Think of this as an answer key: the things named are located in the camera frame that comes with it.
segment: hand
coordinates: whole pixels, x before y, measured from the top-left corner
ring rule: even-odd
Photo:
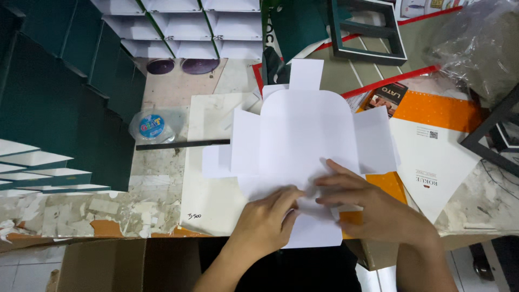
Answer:
[[[222,252],[251,266],[285,246],[299,215],[296,200],[303,195],[303,191],[290,186],[246,204]]]
[[[333,160],[326,160],[326,164],[337,174],[321,177],[315,184],[333,185],[340,187],[340,191],[317,198],[316,202],[325,205],[351,204],[364,207],[362,225],[339,223],[347,234],[357,238],[413,246],[439,241],[436,228],[420,213]]]

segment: dirty table surface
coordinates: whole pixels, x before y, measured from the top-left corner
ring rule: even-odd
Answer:
[[[186,141],[191,96],[252,92],[257,83],[251,65],[259,62],[222,59],[208,74],[188,75],[180,66],[164,75],[148,74],[143,108],[170,112],[177,141]],[[20,228],[13,232],[53,238],[197,236],[177,228],[185,156],[186,149],[136,151],[129,191],[114,198],[107,194],[2,197],[0,222],[16,222]],[[482,161],[435,225],[442,235],[517,234],[518,220],[519,179]]]

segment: right hand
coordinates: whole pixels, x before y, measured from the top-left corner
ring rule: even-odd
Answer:
[[[326,164],[337,174],[321,177],[315,184],[333,185],[340,187],[340,191],[317,198],[316,202],[324,205],[350,204],[364,207],[362,225],[339,222],[347,234],[356,238],[413,246],[440,239],[436,228],[420,213],[333,160],[326,160]]]

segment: left hand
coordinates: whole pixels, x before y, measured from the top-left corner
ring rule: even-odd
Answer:
[[[222,252],[251,266],[285,246],[299,215],[296,200],[304,195],[297,187],[289,186],[246,204]]]

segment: blue lid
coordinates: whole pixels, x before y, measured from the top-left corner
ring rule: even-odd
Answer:
[[[164,131],[164,119],[159,115],[149,115],[141,120],[139,132],[146,138],[156,138]]]

